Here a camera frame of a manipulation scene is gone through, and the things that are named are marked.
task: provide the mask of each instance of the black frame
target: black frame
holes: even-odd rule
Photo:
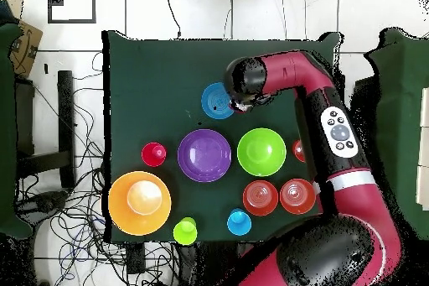
[[[73,113],[73,76],[70,70],[58,72],[58,145],[59,151],[18,158],[17,176],[26,178],[32,174],[59,169],[61,187],[73,189],[75,176],[75,122]]]

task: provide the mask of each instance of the green bowl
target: green bowl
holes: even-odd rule
[[[254,176],[276,173],[286,160],[286,145],[280,134],[255,128],[241,137],[237,147],[241,167]]]

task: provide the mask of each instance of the blue bowl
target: blue bowl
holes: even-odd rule
[[[230,109],[230,96],[221,82],[215,82],[205,88],[201,96],[201,106],[205,114],[214,119],[226,119],[234,113]]]
[[[226,222],[230,232],[236,236],[244,236],[251,229],[251,218],[242,209],[232,210]]]

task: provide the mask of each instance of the lime green cup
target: lime green cup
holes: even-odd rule
[[[280,134],[268,128],[255,128],[238,143],[237,157],[241,167],[254,176],[276,173],[286,160],[286,145]]]
[[[197,224],[194,218],[184,217],[173,229],[174,240],[182,246],[190,246],[197,239]]]

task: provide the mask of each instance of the button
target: button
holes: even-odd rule
[[[331,129],[331,137],[336,141],[346,141],[350,137],[350,131],[342,124],[337,124]]]

